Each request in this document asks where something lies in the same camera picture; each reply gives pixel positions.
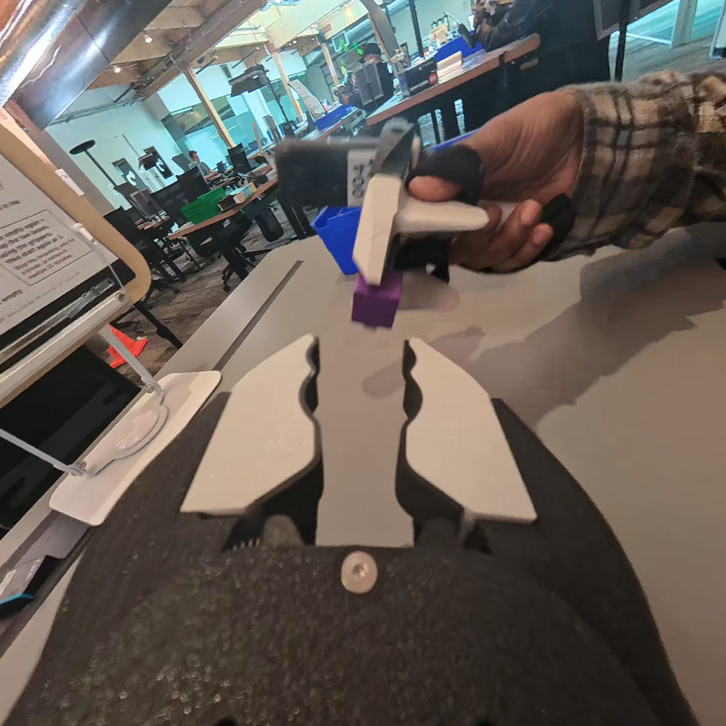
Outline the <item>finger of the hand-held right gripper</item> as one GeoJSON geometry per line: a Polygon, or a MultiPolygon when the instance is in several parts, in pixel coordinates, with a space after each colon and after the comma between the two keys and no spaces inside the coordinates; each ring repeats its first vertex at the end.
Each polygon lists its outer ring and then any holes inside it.
{"type": "Polygon", "coordinates": [[[371,177],[358,221],[352,259],[367,285],[380,285],[396,216],[409,201],[404,180],[385,173],[371,177]]]}

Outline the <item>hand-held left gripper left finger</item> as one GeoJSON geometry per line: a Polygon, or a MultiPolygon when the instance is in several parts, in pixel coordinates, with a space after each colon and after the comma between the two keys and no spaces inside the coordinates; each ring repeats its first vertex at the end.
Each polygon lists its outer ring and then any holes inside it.
{"type": "Polygon", "coordinates": [[[180,513],[241,515],[322,462],[318,338],[307,333],[231,388],[180,513]]]}

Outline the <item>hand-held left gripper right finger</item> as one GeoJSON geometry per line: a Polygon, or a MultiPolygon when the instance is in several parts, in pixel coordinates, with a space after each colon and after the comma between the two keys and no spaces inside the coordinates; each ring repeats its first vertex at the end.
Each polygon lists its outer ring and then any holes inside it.
{"type": "Polygon", "coordinates": [[[481,523],[532,525],[537,513],[488,392],[419,338],[404,340],[396,499],[418,538],[444,523],[466,541],[481,523]]]}

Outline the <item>purple cube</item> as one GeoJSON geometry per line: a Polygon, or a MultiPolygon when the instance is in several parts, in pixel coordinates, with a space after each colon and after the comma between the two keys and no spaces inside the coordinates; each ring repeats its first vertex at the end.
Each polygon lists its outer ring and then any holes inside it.
{"type": "Polygon", "coordinates": [[[358,274],[354,288],[351,320],[372,329],[390,330],[402,297],[403,273],[386,272],[381,284],[372,285],[358,274]]]}

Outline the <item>person's right hand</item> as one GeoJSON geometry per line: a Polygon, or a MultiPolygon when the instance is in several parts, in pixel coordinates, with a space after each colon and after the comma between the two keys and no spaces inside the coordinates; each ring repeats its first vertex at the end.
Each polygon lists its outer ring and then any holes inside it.
{"type": "Polygon", "coordinates": [[[505,274],[539,259],[553,236],[541,220],[544,205],[574,191],[583,133],[575,91],[565,88],[526,100],[465,140],[484,163],[478,204],[489,222],[451,241],[449,262],[505,274]]]}

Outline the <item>white tablet stand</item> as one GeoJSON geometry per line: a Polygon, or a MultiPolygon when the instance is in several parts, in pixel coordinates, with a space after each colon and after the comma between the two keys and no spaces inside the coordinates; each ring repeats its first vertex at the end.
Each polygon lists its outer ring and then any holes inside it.
{"type": "Polygon", "coordinates": [[[141,377],[146,392],[86,452],[81,464],[66,464],[2,430],[2,439],[64,474],[50,508],[90,526],[105,521],[137,477],[174,440],[222,380],[218,371],[170,374],[156,380],[114,336],[98,330],[141,377]]]}

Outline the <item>black studio light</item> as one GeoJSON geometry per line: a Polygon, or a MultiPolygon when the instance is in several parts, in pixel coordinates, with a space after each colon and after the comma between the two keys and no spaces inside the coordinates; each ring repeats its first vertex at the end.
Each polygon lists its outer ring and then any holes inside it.
{"type": "Polygon", "coordinates": [[[230,79],[230,96],[240,96],[263,89],[270,83],[263,65],[253,65],[240,76],[230,79]]]}

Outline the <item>green plastic crate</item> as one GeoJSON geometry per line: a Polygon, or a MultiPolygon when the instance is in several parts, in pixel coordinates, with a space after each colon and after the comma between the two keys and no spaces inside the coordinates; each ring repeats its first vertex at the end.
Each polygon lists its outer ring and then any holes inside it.
{"type": "Polygon", "coordinates": [[[180,212],[187,222],[199,224],[218,215],[221,212],[219,204],[225,198],[225,189],[219,187],[199,196],[194,202],[182,206],[180,212]]]}

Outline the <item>wooden desk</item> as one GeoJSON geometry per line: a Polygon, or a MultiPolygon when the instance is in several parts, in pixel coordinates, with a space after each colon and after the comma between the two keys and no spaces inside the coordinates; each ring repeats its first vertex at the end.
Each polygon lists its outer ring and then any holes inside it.
{"type": "Polygon", "coordinates": [[[194,242],[199,238],[200,246],[211,244],[211,251],[218,252],[226,261],[226,271],[222,275],[222,289],[231,291],[230,280],[233,275],[243,281],[249,276],[263,256],[271,249],[248,250],[243,241],[257,222],[260,214],[269,208],[277,198],[279,181],[273,177],[262,184],[249,198],[233,203],[229,208],[199,223],[188,223],[171,233],[168,240],[185,239],[195,251],[194,242]]]}
{"type": "Polygon", "coordinates": [[[478,51],[452,72],[439,74],[434,85],[415,95],[395,95],[369,115],[365,125],[373,131],[392,118],[418,123],[420,118],[430,115],[436,142],[445,145],[460,135],[456,102],[471,92],[473,84],[482,77],[496,78],[506,86],[515,68],[536,63],[540,43],[540,36],[533,33],[494,51],[478,51]]]}

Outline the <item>black cardboard box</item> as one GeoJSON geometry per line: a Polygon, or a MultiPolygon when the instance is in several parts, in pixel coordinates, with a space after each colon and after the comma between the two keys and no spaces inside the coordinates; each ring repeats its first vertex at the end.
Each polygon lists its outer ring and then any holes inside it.
{"type": "Polygon", "coordinates": [[[437,64],[434,57],[422,59],[404,72],[404,91],[412,96],[435,86],[438,82],[437,64]]]}

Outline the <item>orange traffic cone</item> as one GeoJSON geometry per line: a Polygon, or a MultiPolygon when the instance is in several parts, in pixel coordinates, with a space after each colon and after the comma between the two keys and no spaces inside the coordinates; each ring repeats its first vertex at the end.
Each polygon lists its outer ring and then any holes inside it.
{"type": "MultiPolygon", "coordinates": [[[[149,343],[149,340],[147,337],[141,337],[141,338],[132,338],[131,336],[127,335],[126,333],[120,331],[113,325],[110,326],[111,330],[113,331],[114,336],[120,341],[120,343],[125,346],[128,350],[128,352],[134,357],[139,358],[141,355],[141,352],[144,350],[144,348],[149,343]]],[[[111,368],[117,369],[121,366],[126,364],[126,359],[123,358],[120,351],[118,351],[114,346],[108,346],[107,347],[107,356],[108,356],[108,364],[111,368]]]]}

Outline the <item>black floor lamp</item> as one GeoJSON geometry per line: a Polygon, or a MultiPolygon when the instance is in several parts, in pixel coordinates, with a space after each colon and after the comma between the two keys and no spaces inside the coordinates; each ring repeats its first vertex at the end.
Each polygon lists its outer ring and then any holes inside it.
{"type": "Polygon", "coordinates": [[[98,150],[93,150],[95,144],[94,140],[82,141],[70,148],[69,155],[75,164],[78,185],[94,208],[105,216],[120,206],[121,198],[115,191],[115,178],[97,158],[98,150]]]}

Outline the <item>wood-framed instruction board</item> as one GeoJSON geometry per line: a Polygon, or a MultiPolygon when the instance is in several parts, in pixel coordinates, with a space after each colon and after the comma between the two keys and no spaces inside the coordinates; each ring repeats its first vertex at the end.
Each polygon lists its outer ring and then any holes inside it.
{"type": "Polygon", "coordinates": [[[2,406],[95,337],[150,288],[141,253],[20,133],[1,129],[2,406]]]}

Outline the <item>small black blue-edged device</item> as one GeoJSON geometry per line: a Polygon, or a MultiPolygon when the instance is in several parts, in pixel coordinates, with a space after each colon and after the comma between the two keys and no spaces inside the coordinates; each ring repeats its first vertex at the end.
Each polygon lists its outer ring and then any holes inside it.
{"type": "Polygon", "coordinates": [[[1,619],[29,604],[48,575],[48,558],[21,563],[8,570],[1,581],[1,619]]]}

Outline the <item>silver ventilation duct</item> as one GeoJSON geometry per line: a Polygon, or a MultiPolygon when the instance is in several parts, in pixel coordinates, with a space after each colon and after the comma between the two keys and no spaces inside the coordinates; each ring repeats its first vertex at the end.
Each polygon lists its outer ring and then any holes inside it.
{"type": "Polygon", "coordinates": [[[9,2],[2,23],[2,105],[59,114],[169,1],[9,2]]]}

